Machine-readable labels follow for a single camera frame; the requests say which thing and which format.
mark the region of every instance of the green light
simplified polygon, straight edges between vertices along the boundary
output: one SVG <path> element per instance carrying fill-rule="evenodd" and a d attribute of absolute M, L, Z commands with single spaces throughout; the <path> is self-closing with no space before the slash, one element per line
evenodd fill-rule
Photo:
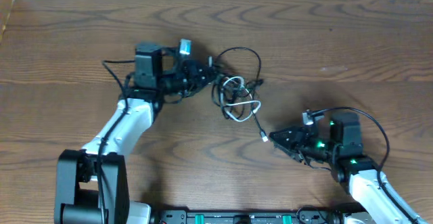
<path fill-rule="evenodd" d="M 318 148 L 323 148 L 323 147 L 325 147 L 326 145 L 322 142 L 322 141 L 319 141 L 319 142 L 317 142 L 317 147 Z"/>

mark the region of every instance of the wooden table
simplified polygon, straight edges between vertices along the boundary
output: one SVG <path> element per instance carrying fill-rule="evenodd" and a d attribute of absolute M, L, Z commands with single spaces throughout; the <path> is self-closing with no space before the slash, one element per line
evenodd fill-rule
<path fill-rule="evenodd" d="M 51 223 L 55 166 L 111 117 L 119 90 L 102 59 L 140 41 L 263 59 L 267 132 L 306 109 L 354 106 L 391 140 L 385 172 L 433 221 L 433 0 L 16 0 L 0 45 L 0 223 Z M 227 61 L 252 76 L 243 52 Z M 114 70 L 126 74 L 131 66 Z M 384 140 L 362 121 L 365 152 Z M 328 172 L 263 143 L 254 122 L 223 119 L 210 89 L 165 105 L 128 161 L 132 200 L 191 209 L 297 209 L 352 201 Z"/>

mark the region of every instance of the white cable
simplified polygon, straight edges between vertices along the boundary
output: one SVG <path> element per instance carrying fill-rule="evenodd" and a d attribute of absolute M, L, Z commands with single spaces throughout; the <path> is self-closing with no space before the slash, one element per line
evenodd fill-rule
<path fill-rule="evenodd" d="M 240 89 L 244 89 L 244 90 L 246 91 L 246 93 L 250 96 L 251 100 L 246 101 L 246 102 L 237 102 L 237 103 L 232 103 L 232 104 L 230 104 L 230 103 L 227 103 L 227 104 L 226 104 L 226 103 L 224 102 L 224 87 L 225 87 L 229 82 L 232 82 L 232 83 L 236 83 L 236 84 L 238 84 L 239 86 L 236 87 L 236 89 L 239 89 L 239 90 L 240 90 Z M 251 93 L 249 92 L 249 90 L 248 90 L 247 88 L 245 88 L 244 83 L 245 83 L 245 80 L 244 80 L 244 78 L 242 78 L 241 76 L 233 76 L 233 77 L 227 79 L 227 80 L 223 83 L 223 87 L 221 88 L 221 91 L 220 91 L 220 103 L 221 103 L 221 105 L 224 107 L 224 111 L 225 111 L 225 113 L 226 113 L 227 115 L 229 115 L 230 118 L 233 119 L 233 120 L 236 121 L 236 122 L 244 122 L 244 121 L 250 119 L 250 117 L 251 117 L 253 114 L 256 114 L 256 113 L 258 112 L 258 110 L 260 109 L 260 107 L 262 106 L 262 103 L 261 103 L 259 100 L 253 99 L 253 97 L 252 97 Z M 230 107 L 230 106 L 239 106 L 239 105 L 245 105 L 245 104 L 250 104 L 251 107 L 254 108 L 254 109 L 250 112 L 250 114 L 249 114 L 247 117 L 245 117 L 245 118 L 243 118 L 243 119 L 238 119 L 236 116 L 234 116 L 234 115 L 233 115 L 233 114 L 232 114 L 232 113 L 227 109 L 227 107 Z"/>

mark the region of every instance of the green component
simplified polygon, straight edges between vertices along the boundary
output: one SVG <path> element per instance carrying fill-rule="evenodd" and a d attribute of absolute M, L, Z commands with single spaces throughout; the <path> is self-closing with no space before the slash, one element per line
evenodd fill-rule
<path fill-rule="evenodd" d="M 292 224 L 292 216 L 284 215 L 283 216 L 283 224 Z"/>
<path fill-rule="evenodd" d="M 196 215 L 196 224 L 204 224 L 204 215 Z"/>
<path fill-rule="evenodd" d="M 319 140 L 319 141 L 317 142 L 317 147 L 318 147 L 318 148 L 323 148 L 323 147 L 325 147 L 325 146 L 326 146 L 326 145 L 325 145 L 322 141 Z"/>

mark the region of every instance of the cable connector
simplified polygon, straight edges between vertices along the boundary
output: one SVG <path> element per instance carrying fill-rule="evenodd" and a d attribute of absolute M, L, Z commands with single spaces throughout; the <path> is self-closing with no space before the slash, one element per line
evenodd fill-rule
<path fill-rule="evenodd" d="M 263 142 L 267 142 L 269 140 L 264 131 L 260 131 L 260 136 L 262 137 Z"/>

